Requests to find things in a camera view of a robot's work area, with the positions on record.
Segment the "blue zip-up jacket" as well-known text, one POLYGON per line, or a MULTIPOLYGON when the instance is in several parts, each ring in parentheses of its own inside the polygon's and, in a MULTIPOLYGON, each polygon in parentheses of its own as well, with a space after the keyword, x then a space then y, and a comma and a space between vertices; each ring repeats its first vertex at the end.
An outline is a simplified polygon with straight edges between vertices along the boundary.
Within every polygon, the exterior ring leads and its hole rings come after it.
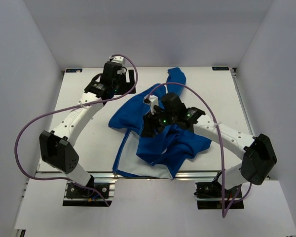
POLYGON ((182 130, 176 125, 167 126, 154 138, 142 138, 143 116, 150 110, 144 97, 150 92, 161 98, 166 92, 181 95, 186 83, 180 68, 168 70, 167 86, 155 84, 124 103, 110 119, 112 129, 125 129, 118 149, 113 172, 125 177, 154 177, 173 179, 186 159, 210 148, 211 140, 182 130))

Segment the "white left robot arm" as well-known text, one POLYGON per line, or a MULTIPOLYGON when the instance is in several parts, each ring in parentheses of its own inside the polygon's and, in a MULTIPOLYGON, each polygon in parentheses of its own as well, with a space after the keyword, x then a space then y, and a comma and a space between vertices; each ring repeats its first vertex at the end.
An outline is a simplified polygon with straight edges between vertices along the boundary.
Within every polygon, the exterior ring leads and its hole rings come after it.
POLYGON ((75 182, 83 197, 94 193, 94 177, 79 164, 75 142, 92 117, 115 95, 135 92, 134 72, 125 67, 125 57, 112 56, 84 89, 78 107, 50 132, 39 136, 42 160, 75 182))

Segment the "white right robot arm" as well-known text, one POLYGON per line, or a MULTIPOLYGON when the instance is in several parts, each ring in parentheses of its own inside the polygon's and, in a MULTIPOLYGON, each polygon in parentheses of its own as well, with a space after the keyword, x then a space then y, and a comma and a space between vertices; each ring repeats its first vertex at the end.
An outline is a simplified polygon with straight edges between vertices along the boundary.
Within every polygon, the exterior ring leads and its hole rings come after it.
POLYGON ((222 145, 241 160, 240 164, 222 171, 213 180, 213 192, 219 197, 226 196, 232 188, 247 182, 261 185, 277 163, 268 136, 260 134, 255 137, 218 124, 203 110, 186 107, 173 92, 160 99, 155 95, 147 95, 144 103, 150 106, 150 111, 143 117, 141 137, 153 138, 163 132, 166 126, 177 125, 222 145))

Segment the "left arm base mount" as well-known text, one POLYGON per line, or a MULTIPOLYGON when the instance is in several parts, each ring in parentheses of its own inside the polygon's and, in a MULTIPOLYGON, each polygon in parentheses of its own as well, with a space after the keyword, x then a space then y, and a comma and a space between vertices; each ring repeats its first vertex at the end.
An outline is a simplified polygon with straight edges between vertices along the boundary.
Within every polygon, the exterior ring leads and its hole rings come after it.
POLYGON ((114 179, 96 179, 94 189, 98 192, 78 187, 73 182, 66 184, 63 206, 109 207, 115 190, 114 179))

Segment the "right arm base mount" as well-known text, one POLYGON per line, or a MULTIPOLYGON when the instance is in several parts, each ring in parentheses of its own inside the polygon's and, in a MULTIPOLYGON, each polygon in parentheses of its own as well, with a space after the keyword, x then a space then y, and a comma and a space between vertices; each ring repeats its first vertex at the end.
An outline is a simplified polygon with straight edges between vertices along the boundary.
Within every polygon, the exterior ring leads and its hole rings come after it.
MULTIPOLYGON (((197 201, 198 210, 219 210, 222 208, 222 193, 221 189, 214 190, 211 182, 197 182, 195 183, 194 196, 197 201)), ((238 187, 232 188, 225 192, 225 208, 229 205, 231 200, 236 194, 238 187)), ((236 196, 234 202, 230 206, 230 209, 244 209, 242 198, 242 192, 236 196)))

